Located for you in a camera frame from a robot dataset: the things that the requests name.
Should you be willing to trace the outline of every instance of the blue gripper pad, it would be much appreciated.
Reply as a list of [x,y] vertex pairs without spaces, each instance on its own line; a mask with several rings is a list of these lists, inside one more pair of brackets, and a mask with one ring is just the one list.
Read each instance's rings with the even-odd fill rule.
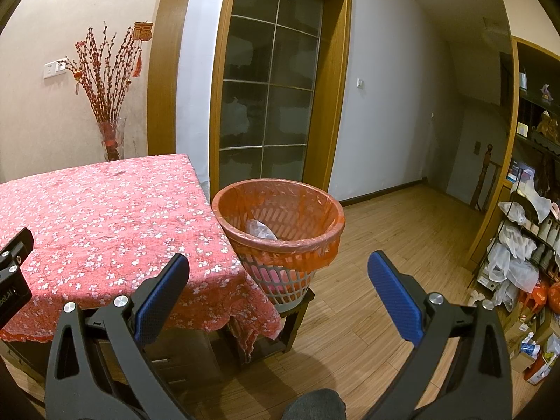
[[422,311],[407,292],[402,275],[382,251],[375,251],[367,262],[367,274],[391,316],[400,336],[418,346],[424,336]]
[[140,347],[156,340],[188,280],[189,261],[175,254],[157,277],[145,280],[134,293],[142,296],[143,287],[151,289],[134,314],[134,340]]

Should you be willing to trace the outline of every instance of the red floral tablecloth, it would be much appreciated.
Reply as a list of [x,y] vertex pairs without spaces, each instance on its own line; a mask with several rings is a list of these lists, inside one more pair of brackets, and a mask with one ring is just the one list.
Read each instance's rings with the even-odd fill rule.
[[233,318],[250,352],[280,318],[242,267],[186,155],[134,158],[47,172],[0,185],[0,247],[22,227],[35,248],[22,266],[33,298],[0,331],[46,341],[63,305],[107,304],[156,276],[176,252],[190,279],[168,325],[216,330]]

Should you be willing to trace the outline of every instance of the metal screw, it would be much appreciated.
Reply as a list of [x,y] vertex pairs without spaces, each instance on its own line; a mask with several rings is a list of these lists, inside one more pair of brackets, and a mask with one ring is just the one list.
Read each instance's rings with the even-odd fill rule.
[[433,303],[434,305],[441,305],[443,303],[444,297],[442,294],[438,293],[438,292],[432,292],[429,296],[428,296],[429,302]]
[[113,304],[117,308],[121,308],[122,306],[128,303],[128,297],[125,295],[119,295],[115,300],[113,300]]
[[485,299],[482,301],[482,307],[485,310],[492,311],[494,309],[494,303],[492,302],[492,300]]
[[64,312],[65,313],[71,313],[75,309],[76,309],[76,304],[74,302],[68,302],[64,306]]

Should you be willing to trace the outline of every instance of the white wall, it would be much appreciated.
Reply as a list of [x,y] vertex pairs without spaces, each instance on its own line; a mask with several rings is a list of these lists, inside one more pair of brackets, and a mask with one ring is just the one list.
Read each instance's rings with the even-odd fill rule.
[[560,55],[560,35],[539,0],[503,0],[512,36]]
[[222,0],[189,0],[177,76],[176,149],[189,155],[206,196],[210,92]]
[[452,43],[451,51],[459,93],[484,102],[500,104],[499,52]]
[[[466,98],[464,108],[463,128],[447,193],[468,204],[477,186],[488,144],[493,146],[492,161],[501,163],[508,137],[505,120],[497,106]],[[474,154],[476,141],[481,143],[478,155]],[[494,166],[489,166],[479,199],[481,206],[484,204],[493,174]]]
[[[212,61],[222,0],[189,0],[177,151],[208,181]],[[356,78],[365,88],[356,88]],[[445,190],[462,112],[449,45],[414,0],[353,0],[348,81],[329,192],[342,200],[428,175]]]
[[[89,26],[100,39],[130,25],[154,21],[158,0],[22,0],[0,35],[0,180],[104,160],[102,138],[83,89],[75,96],[70,72],[43,80],[45,63],[66,55]],[[142,74],[133,79],[121,115],[127,117],[125,156],[147,155],[146,84],[150,42]]]

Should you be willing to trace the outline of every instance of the door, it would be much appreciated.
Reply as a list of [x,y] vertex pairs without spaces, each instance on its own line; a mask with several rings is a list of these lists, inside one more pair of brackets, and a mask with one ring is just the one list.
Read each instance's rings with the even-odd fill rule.
[[219,187],[301,181],[322,0],[234,0],[222,85]]
[[351,0],[224,0],[212,77],[211,195],[275,177],[327,189]]

